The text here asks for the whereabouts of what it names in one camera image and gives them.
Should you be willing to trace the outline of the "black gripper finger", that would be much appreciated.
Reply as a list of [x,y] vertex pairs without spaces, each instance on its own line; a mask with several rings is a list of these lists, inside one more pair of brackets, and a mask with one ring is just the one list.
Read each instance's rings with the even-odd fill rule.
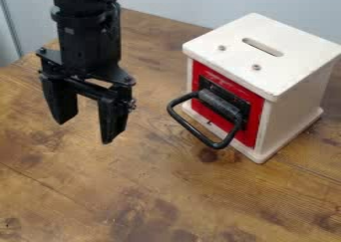
[[108,144],[125,130],[128,121],[128,107],[114,99],[101,98],[98,100],[98,119],[101,142]]
[[57,124],[65,123],[72,119],[77,110],[77,94],[64,80],[40,77],[44,98],[52,117]]

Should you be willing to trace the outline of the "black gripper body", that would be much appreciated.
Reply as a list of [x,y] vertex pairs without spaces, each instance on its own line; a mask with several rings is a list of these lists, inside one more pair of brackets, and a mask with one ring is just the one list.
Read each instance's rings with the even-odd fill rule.
[[60,50],[41,48],[40,78],[48,102],[89,99],[131,102],[136,80],[120,68],[121,27],[112,18],[56,19]]

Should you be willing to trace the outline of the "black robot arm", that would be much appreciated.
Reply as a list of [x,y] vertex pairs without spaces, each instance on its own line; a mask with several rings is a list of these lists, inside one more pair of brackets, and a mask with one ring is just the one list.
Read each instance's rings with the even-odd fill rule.
[[118,0],[53,0],[58,50],[41,48],[38,71],[44,98],[56,123],[78,112],[77,96],[97,102],[101,142],[125,130],[136,102],[133,77],[120,68],[121,7]]

